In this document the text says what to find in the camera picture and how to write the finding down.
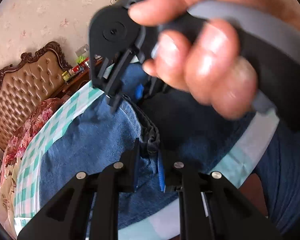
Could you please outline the person's right hand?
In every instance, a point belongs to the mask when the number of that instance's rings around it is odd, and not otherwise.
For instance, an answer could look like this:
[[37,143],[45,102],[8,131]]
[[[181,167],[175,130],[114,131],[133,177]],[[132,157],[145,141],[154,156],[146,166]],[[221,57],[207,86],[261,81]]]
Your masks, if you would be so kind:
[[[132,5],[129,16],[141,25],[160,25],[175,19],[201,0],[145,0]],[[300,30],[297,0],[221,0],[255,7]],[[257,90],[252,65],[239,56],[235,29],[221,19],[204,25],[196,42],[181,33],[163,31],[154,59],[144,71],[169,86],[191,93],[201,104],[212,106],[226,119],[238,119],[250,109]]]

